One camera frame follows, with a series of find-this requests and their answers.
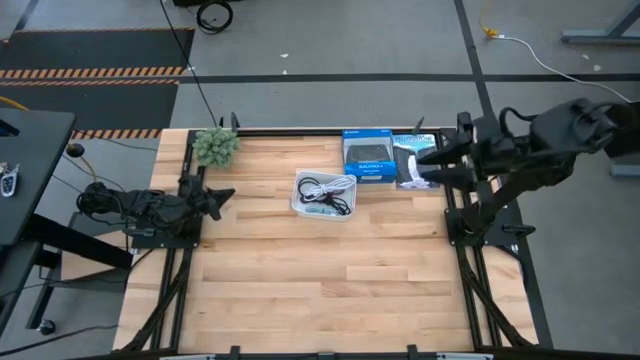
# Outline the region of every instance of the black floor mat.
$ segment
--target black floor mat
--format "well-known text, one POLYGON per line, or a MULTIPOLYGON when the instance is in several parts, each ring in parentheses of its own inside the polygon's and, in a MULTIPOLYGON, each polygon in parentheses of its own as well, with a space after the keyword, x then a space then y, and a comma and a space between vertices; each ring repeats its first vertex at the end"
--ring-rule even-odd
MULTIPOLYGON (((75 138, 151 138, 169 127, 175 80, 0 82, 0 93, 30 110, 77 115, 75 138)), ((0 103, 0 107, 9 107, 0 103)))
MULTIPOLYGON (((193 29, 176 34, 189 54, 193 29)), ((186 68, 170 29, 19 31, 4 45, 0 78, 179 75, 186 68)))

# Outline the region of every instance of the green plant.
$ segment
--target green plant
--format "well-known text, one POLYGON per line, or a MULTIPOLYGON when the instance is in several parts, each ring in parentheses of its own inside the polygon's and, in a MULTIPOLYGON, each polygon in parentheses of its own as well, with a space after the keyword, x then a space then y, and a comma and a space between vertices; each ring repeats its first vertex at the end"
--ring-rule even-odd
POLYGON ((237 135, 221 127, 208 129, 196 133, 193 149, 202 166, 213 165, 228 168, 231 165, 232 154, 240 147, 237 135))

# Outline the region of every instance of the yellow cable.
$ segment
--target yellow cable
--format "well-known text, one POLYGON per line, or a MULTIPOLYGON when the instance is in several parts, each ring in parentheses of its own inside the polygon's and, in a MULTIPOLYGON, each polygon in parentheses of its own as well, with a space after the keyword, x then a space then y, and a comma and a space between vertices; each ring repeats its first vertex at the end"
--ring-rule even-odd
POLYGON ((15 107, 15 108, 20 109, 20 110, 29 111, 29 109, 28 109, 26 106, 24 106, 24 105, 20 104, 20 103, 19 103, 19 102, 17 102, 17 101, 13 101, 13 100, 11 100, 11 99, 7 99, 7 98, 6 98, 6 97, 4 97, 4 96, 0 96, 0 101, 2 101, 2 102, 4 102, 4 103, 7 103, 7 104, 9 104, 9 105, 11 105, 11 106, 13 106, 13 107, 15 107))
POLYGON ((487 10, 489 10, 490 6, 491 6, 491 0, 485 1, 484 7, 482 8, 482 12, 480 13, 480 19, 478 20, 478 23, 480 24, 480 28, 482 28, 482 31, 484 31, 484 34, 487 37, 496 37, 499 34, 498 29, 492 29, 482 24, 484 22, 482 20, 484 19, 484 14, 487 12, 487 10))
MULTIPOLYGON (((7 103, 15 108, 18 108, 20 110, 23 111, 29 111, 29 108, 27 108, 26 106, 20 104, 17 101, 11 100, 11 99, 7 99, 4 96, 0 96, 0 101, 7 103)), ((72 144, 67 144, 67 147, 69 148, 73 148, 72 144)), ((80 160, 82 160, 82 162, 87 165, 87 168, 89 168, 89 172, 91 172, 91 176, 93 177, 93 181, 94 182, 98 182, 98 177, 96 176, 96 172, 93 170, 93 167, 91 166, 91 164, 89 164, 89 161, 87 161, 87 159, 84 158, 84 156, 80 156, 80 160)))

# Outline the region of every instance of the gray floor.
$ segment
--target gray floor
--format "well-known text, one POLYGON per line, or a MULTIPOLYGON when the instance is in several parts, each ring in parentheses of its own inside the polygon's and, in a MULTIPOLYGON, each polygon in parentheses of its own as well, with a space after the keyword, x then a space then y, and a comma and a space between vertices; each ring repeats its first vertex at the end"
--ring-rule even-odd
MULTIPOLYGON (((26 3, 0 4, 0 39, 10 35, 26 3)), ((544 73, 523 46, 482 40, 477 21, 483 3, 464 1, 484 73, 544 73)), ((541 60, 569 73, 640 72, 640 48, 568 47, 558 41, 564 28, 604 27, 628 3, 495 0, 485 22, 529 41, 541 60)), ((244 0, 233 7, 236 18, 227 32, 196 32, 192 61, 199 75, 471 72, 449 0, 244 0)), ((175 26, 195 24, 186 10, 168 8, 175 26)), ((156 0, 40 0, 27 23, 30 29, 165 26, 156 0)), ((640 98, 638 83, 607 85, 640 98)), ((614 99, 601 89, 569 83, 487 87, 494 109, 512 106, 523 113, 581 96, 614 99)), ((475 84, 468 82, 206 84, 203 90, 217 116, 235 111, 244 126, 411 125, 421 116, 425 125, 436 126, 453 125, 459 111, 481 115, 475 84)), ((180 85, 171 126, 209 124, 195 85, 180 85)), ((524 131, 522 125, 513 122, 516 130, 524 131)), ((156 140, 129 143, 157 146, 156 140)), ((127 189, 148 185, 152 152, 100 140, 84 144, 99 175, 127 189), (136 171, 121 165, 125 158, 136 164, 136 171)), ((609 163, 603 153, 581 156, 570 179, 525 194, 520 205, 525 222, 538 228, 530 246, 555 346, 640 354, 640 183, 610 178, 609 163)), ((90 181, 64 161, 56 175, 79 188, 90 181)), ((52 180, 38 211, 65 223, 75 196, 74 190, 52 180)), ((32 276, 30 283, 37 282, 32 276)), ((36 293, 25 291, 0 349, 41 339, 24 330, 36 293)), ((121 294, 56 290, 46 317, 58 323, 60 334, 111 325, 117 322, 121 302, 121 294)), ((114 331, 83 334, 8 358, 104 354, 113 336, 114 331)))

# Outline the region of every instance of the wooden tabletop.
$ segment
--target wooden tabletop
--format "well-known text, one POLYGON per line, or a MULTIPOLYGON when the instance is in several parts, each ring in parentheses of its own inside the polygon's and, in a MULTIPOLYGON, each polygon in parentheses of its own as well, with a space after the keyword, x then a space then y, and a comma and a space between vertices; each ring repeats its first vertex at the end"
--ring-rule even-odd
MULTIPOLYGON (((150 188, 177 190, 187 133, 163 131, 150 188)), ((222 220, 204 219, 181 353, 228 353, 232 345, 243 353, 473 348, 442 189, 360 185, 346 222, 300 218, 291 209, 296 172, 341 174, 341 156, 337 136, 243 137, 231 168, 207 170, 208 187, 236 194, 222 220)), ((114 348, 156 306, 165 251, 154 251, 129 277, 114 348)), ((535 342, 519 264, 494 248, 484 255, 497 305, 535 342)), ((163 345, 170 328, 165 318, 163 345)))

